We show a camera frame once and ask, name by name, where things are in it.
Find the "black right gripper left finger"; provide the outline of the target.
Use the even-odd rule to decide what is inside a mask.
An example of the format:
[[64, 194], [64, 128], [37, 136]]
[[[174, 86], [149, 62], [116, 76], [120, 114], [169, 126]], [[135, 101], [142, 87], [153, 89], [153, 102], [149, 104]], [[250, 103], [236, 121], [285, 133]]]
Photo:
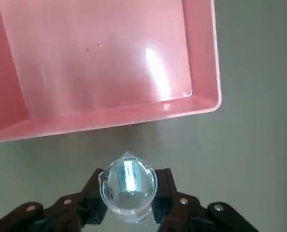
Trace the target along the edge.
[[97, 168], [84, 188], [60, 197], [52, 206], [23, 203], [0, 219], [0, 232], [80, 232], [85, 225], [100, 225], [105, 203], [100, 196]]

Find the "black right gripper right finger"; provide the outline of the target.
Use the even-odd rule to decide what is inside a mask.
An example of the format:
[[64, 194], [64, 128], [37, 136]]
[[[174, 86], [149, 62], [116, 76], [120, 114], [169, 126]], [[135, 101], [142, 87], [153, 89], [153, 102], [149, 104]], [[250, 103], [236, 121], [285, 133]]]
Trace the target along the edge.
[[177, 190], [169, 168], [156, 170], [157, 193], [152, 211], [159, 232], [256, 232], [257, 229], [224, 202], [201, 206], [197, 197]]

